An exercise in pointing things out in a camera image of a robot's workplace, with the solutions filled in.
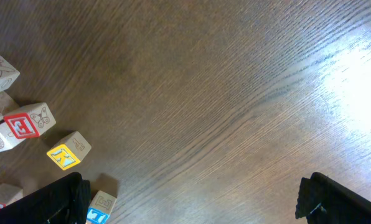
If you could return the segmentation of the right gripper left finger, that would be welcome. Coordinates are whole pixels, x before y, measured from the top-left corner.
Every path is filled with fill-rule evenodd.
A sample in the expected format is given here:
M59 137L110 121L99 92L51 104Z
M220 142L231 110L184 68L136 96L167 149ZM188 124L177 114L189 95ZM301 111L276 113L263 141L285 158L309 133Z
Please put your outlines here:
M0 224L85 224L91 197L90 181L72 172L0 209Z

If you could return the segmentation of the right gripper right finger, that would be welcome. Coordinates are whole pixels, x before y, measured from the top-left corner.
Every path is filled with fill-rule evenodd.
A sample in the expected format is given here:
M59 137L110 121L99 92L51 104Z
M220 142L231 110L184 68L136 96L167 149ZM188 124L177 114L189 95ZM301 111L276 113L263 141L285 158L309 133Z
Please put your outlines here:
M305 218L308 224L371 223L371 202L314 172L301 179L295 218Z

